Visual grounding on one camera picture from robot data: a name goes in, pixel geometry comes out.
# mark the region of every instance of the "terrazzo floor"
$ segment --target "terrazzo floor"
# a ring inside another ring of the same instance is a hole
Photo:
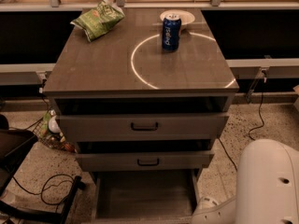
[[[256,102],[253,104],[247,104],[242,97],[235,99],[228,112],[230,118],[221,135],[221,141],[236,165],[242,150],[252,141],[249,130],[262,124],[259,116],[260,94],[256,94],[255,98]],[[47,106],[42,101],[6,101],[0,113],[7,117],[11,127],[23,129],[40,119],[46,110]],[[274,139],[299,150],[299,112],[292,102],[265,102],[261,106],[261,116],[264,126],[250,133],[254,139]],[[212,197],[222,203],[235,195],[236,171],[219,140],[215,142],[213,150],[215,156],[198,181],[199,194],[200,197]],[[15,177],[26,189],[39,192],[47,179],[57,174],[81,175],[86,184],[86,189],[78,192],[66,223],[90,223],[95,185],[90,175],[80,170],[74,154],[51,149],[37,142]],[[59,176],[57,182],[67,178]],[[45,194],[45,199],[57,202],[65,196],[69,187],[68,182],[65,182],[58,188],[50,189]],[[39,196],[20,189],[13,180],[8,190],[15,194],[14,204],[17,206],[50,211],[56,209],[56,206],[43,204]]]

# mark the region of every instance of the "countertop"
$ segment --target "countertop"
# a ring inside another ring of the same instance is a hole
[[[74,28],[46,83],[46,95],[86,93],[236,92],[235,78],[199,8],[178,50],[163,52],[164,8],[124,8],[125,18],[89,42]]]

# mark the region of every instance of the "power cord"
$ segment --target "power cord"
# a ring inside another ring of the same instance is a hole
[[[44,102],[44,103],[46,104],[46,106],[47,106],[47,112],[49,112],[49,110],[50,110],[50,105],[49,105],[49,103],[45,100],[45,97],[44,97],[44,96],[42,96],[41,98],[42,98],[43,102]],[[34,122],[33,124],[29,125],[27,128],[23,128],[23,129],[21,129],[21,128],[16,128],[16,127],[9,127],[9,129],[12,129],[12,130],[22,130],[22,131],[29,130],[30,128],[36,126],[42,119],[43,119],[43,117],[40,118],[40,119],[38,119],[38,120],[37,120],[36,122]]]
[[[225,152],[227,158],[231,161],[231,163],[233,164],[233,166],[234,166],[234,168],[235,168],[235,171],[237,172],[237,167],[236,167],[236,165],[235,165],[235,162],[233,161],[233,159],[231,158],[231,156],[228,154],[228,152],[227,152],[227,150],[226,150],[226,148],[225,148],[223,142],[221,141],[221,139],[218,138],[218,140],[219,140],[219,142],[221,143],[221,145],[222,145],[222,147],[223,147],[223,149],[224,149],[224,152]]]
[[[63,180],[63,181],[61,181],[61,182],[60,182],[59,184],[57,184],[57,185],[52,184],[52,185],[49,185],[48,187],[46,187],[46,186],[48,185],[48,183],[49,183],[53,178],[55,178],[55,177],[57,177],[57,176],[66,176],[66,177],[69,177],[70,179]],[[57,202],[57,203],[49,203],[49,202],[46,201],[45,198],[43,197],[44,192],[45,192],[46,190],[52,188],[52,187],[56,187],[56,188],[57,188],[57,187],[59,187],[61,184],[65,183],[65,182],[69,182],[69,183],[71,183],[71,184],[74,183],[74,178],[73,178],[71,175],[65,175],[65,174],[53,175],[53,176],[51,176],[50,178],[48,178],[48,180],[45,182],[45,184],[43,185],[42,190],[41,190],[40,192],[38,192],[38,193],[34,193],[34,192],[29,191],[28,189],[24,188],[14,176],[13,176],[12,178],[15,180],[15,182],[17,183],[17,185],[18,185],[22,190],[24,190],[25,192],[27,192],[27,193],[29,193],[29,194],[31,194],[31,195],[40,196],[40,199],[41,199],[41,201],[42,201],[44,204],[46,204],[46,205],[56,205],[56,211],[57,211],[57,209],[58,209],[58,206],[59,206],[60,204],[62,204],[62,203],[67,199],[68,195],[66,195],[65,197],[63,197],[63,198],[62,198],[59,202]]]
[[[266,83],[266,80],[267,80],[267,74],[264,70],[262,71],[262,73],[263,73],[263,85],[264,85]],[[260,126],[254,127],[254,128],[249,130],[249,138],[251,140],[255,140],[255,138],[253,138],[250,133],[254,130],[261,129],[264,126],[264,121],[263,121],[263,117],[262,117],[262,114],[261,114],[261,108],[262,108],[262,104],[263,104],[263,85],[262,85],[261,102],[260,102],[260,105],[259,105],[259,116],[260,116],[260,119],[262,121],[262,124]]]

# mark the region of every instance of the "green snack bag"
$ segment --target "green snack bag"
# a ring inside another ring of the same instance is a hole
[[[42,125],[40,127],[39,138],[44,138],[50,133],[48,129],[49,120],[50,120],[50,113],[47,112],[43,117]]]
[[[122,10],[103,0],[97,7],[72,20],[74,24],[85,31],[90,42],[108,33],[120,20],[124,18]]]

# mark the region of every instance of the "can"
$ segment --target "can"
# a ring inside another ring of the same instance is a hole
[[[166,14],[163,21],[162,48],[167,51],[178,49],[181,19],[178,14]]]

